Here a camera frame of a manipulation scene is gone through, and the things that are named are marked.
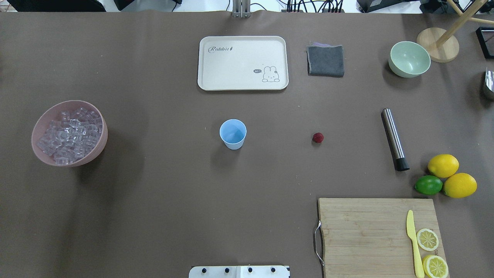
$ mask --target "ceramic bowl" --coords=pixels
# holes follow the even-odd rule
[[[396,75],[411,78],[426,72],[431,65],[431,58],[421,45],[399,42],[391,48],[388,63]]]
[[[94,149],[91,152],[89,152],[85,157],[79,159],[74,163],[69,163],[68,165],[56,165],[55,160],[53,160],[52,157],[48,156],[38,146],[36,146],[36,143],[44,135],[44,132],[48,129],[50,121],[60,121],[59,117],[61,111],[63,110],[75,111],[79,107],[84,107],[89,111],[93,110],[101,116],[101,119],[103,120],[103,130],[101,132],[101,137],[99,138],[99,141],[94,147]],[[101,115],[101,112],[98,110],[98,108],[96,108],[91,103],[83,100],[68,100],[61,102],[53,106],[52,108],[48,109],[48,111],[46,111],[40,117],[38,122],[36,122],[33,129],[33,133],[31,135],[31,146],[33,147],[34,154],[42,162],[48,165],[58,166],[58,167],[75,167],[75,166],[80,166],[82,164],[86,164],[89,161],[96,158],[103,151],[107,139],[108,139],[108,128],[106,126],[105,119],[103,118],[103,115]]]

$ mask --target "paper cup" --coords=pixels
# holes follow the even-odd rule
[[[219,128],[219,136],[229,149],[239,149],[244,144],[247,128],[239,120],[231,119]]]

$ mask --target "red raspberry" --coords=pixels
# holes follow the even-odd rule
[[[312,136],[312,140],[316,143],[321,143],[324,140],[324,135],[318,132]]]

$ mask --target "brown table surface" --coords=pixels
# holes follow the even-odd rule
[[[320,277],[318,198],[425,198],[414,182],[432,156],[451,153],[479,185],[465,199],[431,197],[451,277],[492,277],[494,109],[480,89],[494,63],[482,55],[479,25],[456,34],[457,59],[418,78],[387,65],[393,44],[455,19],[0,14],[0,276],[187,277],[191,266],[283,264],[292,277]],[[199,41],[223,35],[283,37],[288,87],[202,91]],[[343,78],[307,75],[311,41],[344,46]],[[101,110],[108,143],[87,165],[50,167],[34,156],[31,131],[69,99]],[[393,168],[385,107],[409,171]],[[248,129],[238,151],[218,136],[230,118]],[[321,145],[311,143],[315,132]]]

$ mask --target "mint green bowl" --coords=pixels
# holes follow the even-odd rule
[[[431,65],[429,53],[414,42],[399,42],[391,48],[389,67],[396,75],[411,78],[426,72]]]

